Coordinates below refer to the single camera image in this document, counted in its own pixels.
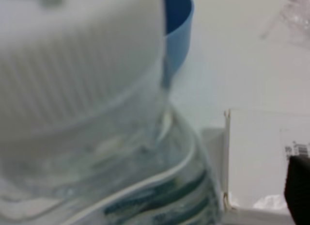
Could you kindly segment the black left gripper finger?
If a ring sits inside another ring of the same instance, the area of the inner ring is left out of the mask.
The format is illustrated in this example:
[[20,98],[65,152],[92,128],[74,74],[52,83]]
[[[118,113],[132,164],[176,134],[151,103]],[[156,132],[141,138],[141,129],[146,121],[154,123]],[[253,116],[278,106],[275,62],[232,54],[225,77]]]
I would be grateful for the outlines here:
[[284,197],[296,225],[310,224],[310,159],[291,156]]

